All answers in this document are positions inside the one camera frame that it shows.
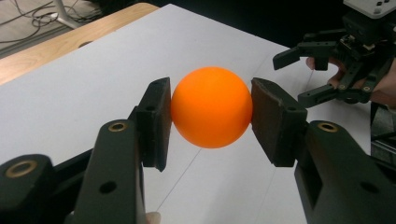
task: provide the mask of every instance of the wire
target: wire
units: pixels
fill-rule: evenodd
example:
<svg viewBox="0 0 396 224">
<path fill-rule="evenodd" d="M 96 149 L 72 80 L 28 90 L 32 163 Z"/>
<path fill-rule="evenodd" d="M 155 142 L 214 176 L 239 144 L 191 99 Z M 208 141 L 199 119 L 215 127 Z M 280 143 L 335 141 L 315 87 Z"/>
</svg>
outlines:
<svg viewBox="0 0 396 224">
<path fill-rule="evenodd" d="M 4 22 L 0 23 L 0 26 L 5 25 L 5 24 L 7 24 L 7 23 L 10 23 L 10 22 L 12 22 L 12 21 L 15 21 L 16 19 L 19 19 L 20 17 L 23 17 L 23 16 L 25 16 L 25 15 L 27 15 L 27 14 L 29 14 L 29 13 L 32 13 L 32 12 L 34 12 L 34 11 L 36 11 L 36 10 L 42 8 L 42 7 L 46 7 L 47 5 L 49 5 L 49 4 L 51 4 L 51 3 L 52 3 L 52 2 L 48 2 L 47 4 L 45 4 L 45 5 L 41 6 L 41 7 L 37 7 L 37 8 L 32 9 L 32 10 L 30 10 L 30 11 L 28 11 L 28 12 L 22 13 L 20 16 L 17 16 L 17 17 L 15 17 L 15 18 L 11 19 L 11 20 L 4 21 Z"/>
<path fill-rule="evenodd" d="M 58 13 L 56 13 L 56 12 L 48 12 L 48 13 L 44 13 L 44 14 L 38 15 L 38 16 L 36 15 L 39 11 L 41 11 L 43 9 L 55 7 L 55 6 L 49 6 L 52 3 L 52 1 L 48 2 L 47 4 L 45 4 L 45 5 L 41 6 L 41 7 L 37 7 L 35 9 L 33 9 L 33 10 L 30 10 L 28 12 L 24 12 L 23 10 L 21 10 L 17 0 L 13 0 L 13 1 L 10 0 L 10 2 L 17 8 L 17 10 L 20 12 L 21 15 L 16 17 L 16 18 L 13 18 L 13 19 L 11 19 L 9 21 L 5 21 L 5 22 L 0 23 L 0 26 L 4 25 L 4 24 L 7 24 L 7 23 L 10 23 L 12 21 L 15 21 L 16 19 L 18 19 L 20 17 L 26 17 L 26 18 L 32 18 L 32 22 L 31 22 L 32 26 L 36 27 L 37 29 L 32 34 L 30 34 L 30 35 L 28 35 L 28 36 L 26 36 L 24 38 L 14 39 L 14 40 L 7 40 L 7 41 L 0 41 L 0 44 L 20 42 L 20 41 L 26 40 L 26 39 L 34 36 L 35 34 L 37 34 L 40 31 L 41 27 L 49 25 L 50 23 L 52 23 L 54 21 L 57 21 L 57 19 L 58 19 Z M 77 3 L 77 1 L 71 7 L 65 6 L 66 8 L 69 8 L 69 10 L 67 12 L 72 10 L 74 12 L 74 14 L 77 15 L 76 17 L 72 17 L 72 16 L 69 15 L 69 17 L 71 19 L 73 19 L 74 21 L 79 22 L 79 23 L 88 23 L 88 22 L 95 21 L 95 20 L 103 17 L 103 14 L 102 14 L 101 10 L 98 9 L 98 8 L 94 9 L 93 11 L 91 11 L 90 15 L 88 15 L 88 16 L 83 17 L 83 16 L 79 15 L 78 12 L 74 9 L 74 6 L 75 6 L 76 3 Z"/>
</svg>

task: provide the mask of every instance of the human hand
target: human hand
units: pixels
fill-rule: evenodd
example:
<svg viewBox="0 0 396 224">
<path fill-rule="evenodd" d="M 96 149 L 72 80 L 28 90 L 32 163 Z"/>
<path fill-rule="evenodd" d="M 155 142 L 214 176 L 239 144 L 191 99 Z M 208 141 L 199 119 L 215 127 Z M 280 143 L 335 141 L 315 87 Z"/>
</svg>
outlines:
<svg viewBox="0 0 396 224">
<path fill-rule="evenodd" d="M 328 81 L 328 83 L 332 84 L 332 86 L 336 88 L 347 69 L 341 61 L 334 58 L 330 58 L 329 63 L 332 63 L 338 67 L 338 72 Z M 306 65 L 310 69 L 314 70 L 315 59 L 307 58 Z M 365 79 L 357 81 L 353 88 L 360 88 L 364 81 Z M 384 77 L 382 77 L 382 79 L 375 86 L 370 100 L 381 105 L 387 105 L 389 111 L 396 112 L 396 59 L 393 60 L 389 72 Z"/>
</svg>

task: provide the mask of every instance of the white table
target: white table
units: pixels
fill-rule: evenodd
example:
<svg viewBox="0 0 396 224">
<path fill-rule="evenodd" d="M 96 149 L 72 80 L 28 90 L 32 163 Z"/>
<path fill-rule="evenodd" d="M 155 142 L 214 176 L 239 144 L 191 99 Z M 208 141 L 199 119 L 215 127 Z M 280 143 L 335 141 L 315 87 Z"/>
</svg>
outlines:
<svg viewBox="0 0 396 224">
<path fill-rule="evenodd" d="M 0 86 L 0 162 L 40 153 L 58 164 L 92 148 L 99 128 L 126 119 L 161 77 L 171 78 L 173 90 L 190 71 L 216 65 L 249 88 L 253 77 L 262 77 L 296 97 L 334 72 L 312 74 L 303 61 L 274 71 L 272 58 L 285 49 L 182 8 L 162 7 Z M 369 152 L 368 105 L 329 102 L 308 113 L 308 120 L 342 125 Z M 172 126 L 166 169 L 145 168 L 147 211 L 159 211 L 162 224 L 305 223 L 293 172 L 270 164 L 251 127 L 230 146 L 206 150 Z"/>
</svg>

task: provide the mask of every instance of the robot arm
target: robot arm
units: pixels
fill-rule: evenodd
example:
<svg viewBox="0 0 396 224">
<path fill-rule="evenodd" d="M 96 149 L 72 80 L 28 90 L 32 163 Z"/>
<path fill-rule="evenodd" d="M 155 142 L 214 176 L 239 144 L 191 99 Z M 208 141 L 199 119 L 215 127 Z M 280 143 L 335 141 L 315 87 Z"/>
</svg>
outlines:
<svg viewBox="0 0 396 224">
<path fill-rule="evenodd" d="M 386 75 L 392 65 L 396 47 L 396 2 L 355 1 L 344 3 L 354 10 L 344 17 L 344 29 L 307 34 L 295 48 L 277 54 L 275 70 L 298 62 L 300 57 L 315 58 L 317 70 L 327 70 L 329 58 L 339 60 L 346 68 L 346 74 L 337 87 L 322 87 L 301 93 L 298 101 L 304 107 L 311 107 L 337 99 L 349 104 L 367 103 L 377 83 Z M 355 82 L 365 78 L 361 88 L 354 88 Z"/>
<path fill-rule="evenodd" d="M 308 223 L 396 223 L 391 178 L 345 129 L 307 123 L 306 109 L 274 82 L 253 78 L 251 94 L 252 129 L 268 160 L 277 167 L 297 161 Z M 45 155 L 2 164 L 0 222 L 147 223 L 143 166 L 165 168 L 169 107 L 169 78 L 153 81 L 128 119 L 101 128 L 92 150 L 55 167 Z"/>
</svg>

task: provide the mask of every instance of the orange ball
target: orange ball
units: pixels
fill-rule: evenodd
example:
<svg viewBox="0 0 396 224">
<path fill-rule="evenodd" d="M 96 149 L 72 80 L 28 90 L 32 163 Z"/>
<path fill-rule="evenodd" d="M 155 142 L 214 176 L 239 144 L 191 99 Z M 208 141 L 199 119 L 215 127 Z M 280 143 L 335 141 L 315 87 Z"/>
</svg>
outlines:
<svg viewBox="0 0 396 224">
<path fill-rule="evenodd" d="M 203 67 L 175 88 L 171 116 L 180 134 L 198 147 L 230 145 L 247 129 L 253 110 L 250 92 L 235 73 Z"/>
</svg>

